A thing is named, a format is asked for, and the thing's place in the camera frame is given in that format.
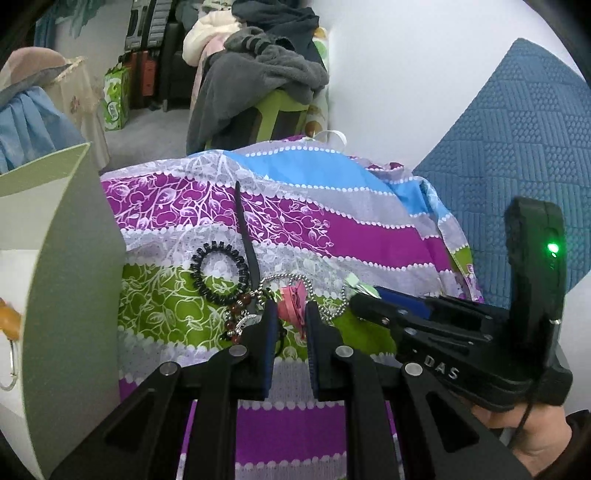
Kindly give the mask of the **person's right hand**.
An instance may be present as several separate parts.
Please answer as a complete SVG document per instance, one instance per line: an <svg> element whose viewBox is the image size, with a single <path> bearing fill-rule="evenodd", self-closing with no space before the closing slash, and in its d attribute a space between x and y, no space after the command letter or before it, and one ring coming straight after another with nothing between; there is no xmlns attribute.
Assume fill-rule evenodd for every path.
<svg viewBox="0 0 591 480"><path fill-rule="evenodd" d="M507 412L472 407L473 415L490 429L513 428L511 450L535 479L590 477L590 412L570 415L562 406L519 404Z"/></svg>

